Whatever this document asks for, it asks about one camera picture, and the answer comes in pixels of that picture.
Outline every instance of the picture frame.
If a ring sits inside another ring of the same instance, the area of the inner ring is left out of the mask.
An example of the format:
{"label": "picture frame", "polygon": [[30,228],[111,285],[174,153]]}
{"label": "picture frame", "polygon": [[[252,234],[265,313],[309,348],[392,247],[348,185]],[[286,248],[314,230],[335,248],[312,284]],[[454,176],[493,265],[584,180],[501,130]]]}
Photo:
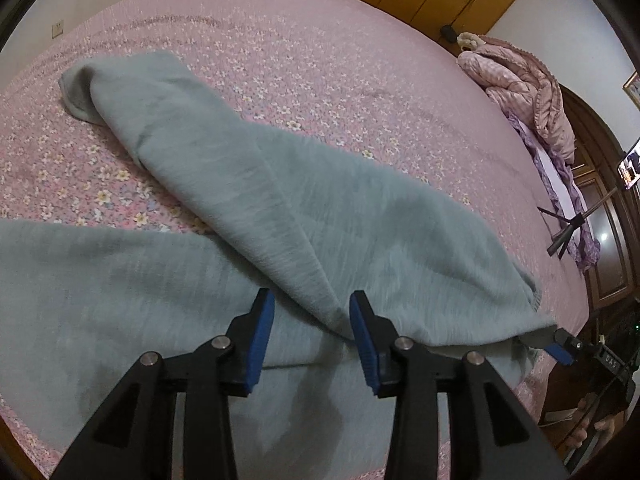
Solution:
{"label": "picture frame", "polygon": [[634,72],[622,88],[640,109],[640,76],[638,76],[638,72]]}

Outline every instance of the floral pattern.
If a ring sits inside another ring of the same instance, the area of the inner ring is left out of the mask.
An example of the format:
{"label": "floral pattern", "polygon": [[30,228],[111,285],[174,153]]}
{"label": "floral pattern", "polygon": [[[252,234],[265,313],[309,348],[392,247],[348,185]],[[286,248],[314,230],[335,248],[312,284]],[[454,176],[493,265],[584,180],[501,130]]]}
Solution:
{"label": "floral pattern", "polygon": [[[0,95],[0,218],[209,229],[135,166],[108,128],[75,120],[60,99],[57,80],[79,59],[157,49],[172,51],[245,120],[392,166],[478,212],[545,276],[542,309],[569,329],[579,324],[584,283],[575,265],[549,271],[566,262],[543,250],[548,229],[532,215],[548,198],[517,134],[450,54],[356,0],[126,0],[104,10]],[[534,410],[539,398],[522,395]],[[49,474],[59,453],[1,402],[0,413]],[[447,453],[443,446],[442,475]]]}

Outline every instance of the silver bolt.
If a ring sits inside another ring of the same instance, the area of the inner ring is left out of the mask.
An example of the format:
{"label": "silver bolt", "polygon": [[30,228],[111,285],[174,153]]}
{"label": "silver bolt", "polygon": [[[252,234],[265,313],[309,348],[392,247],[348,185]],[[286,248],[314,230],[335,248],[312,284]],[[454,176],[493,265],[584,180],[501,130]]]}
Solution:
{"label": "silver bolt", "polygon": [[216,350],[224,350],[225,348],[229,348],[231,345],[231,339],[229,339],[226,335],[215,336],[211,340],[211,346]]}
{"label": "silver bolt", "polygon": [[466,355],[466,360],[473,365],[479,366],[484,363],[484,356],[480,352],[471,351]]}
{"label": "silver bolt", "polygon": [[140,357],[140,364],[143,366],[153,366],[158,362],[158,357],[156,352],[145,352]]}
{"label": "silver bolt", "polygon": [[410,337],[400,336],[394,344],[398,350],[411,350],[414,347],[414,340]]}

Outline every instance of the wall socket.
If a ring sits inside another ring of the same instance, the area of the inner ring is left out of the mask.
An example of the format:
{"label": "wall socket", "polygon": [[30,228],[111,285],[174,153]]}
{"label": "wall socket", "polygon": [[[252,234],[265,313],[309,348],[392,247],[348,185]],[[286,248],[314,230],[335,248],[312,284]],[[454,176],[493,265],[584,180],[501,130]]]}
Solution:
{"label": "wall socket", "polygon": [[51,39],[57,38],[65,31],[65,20],[60,20],[57,23],[51,25]]}

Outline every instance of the tripod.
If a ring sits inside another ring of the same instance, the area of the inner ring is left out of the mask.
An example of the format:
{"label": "tripod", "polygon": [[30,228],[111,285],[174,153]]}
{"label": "tripod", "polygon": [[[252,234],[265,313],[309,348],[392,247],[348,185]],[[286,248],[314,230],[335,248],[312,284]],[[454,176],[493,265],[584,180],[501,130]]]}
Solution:
{"label": "tripod", "polygon": [[566,251],[566,248],[569,246],[569,240],[571,240],[571,237],[574,235],[574,232],[580,227],[582,227],[587,217],[591,213],[596,211],[597,208],[599,208],[602,204],[604,204],[609,198],[611,198],[617,192],[618,192],[618,188],[615,187],[614,189],[609,191],[605,196],[603,196],[600,200],[598,200],[594,205],[588,208],[587,211],[585,211],[584,213],[578,213],[576,216],[574,216],[570,220],[559,214],[553,213],[551,211],[548,211],[546,209],[542,209],[541,207],[539,207],[538,210],[541,213],[544,213],[549,216],[553,216],[554,218],[559,219],[561,222],[566,223],[566,226],[559,233],[555,234],[552,237],[553,242],[546,249],[547,254],[549,256],[552,256],[558,251],[558,249],[560,249],[559,258],[562,258],[562,256],[564,255],[564,252]]}

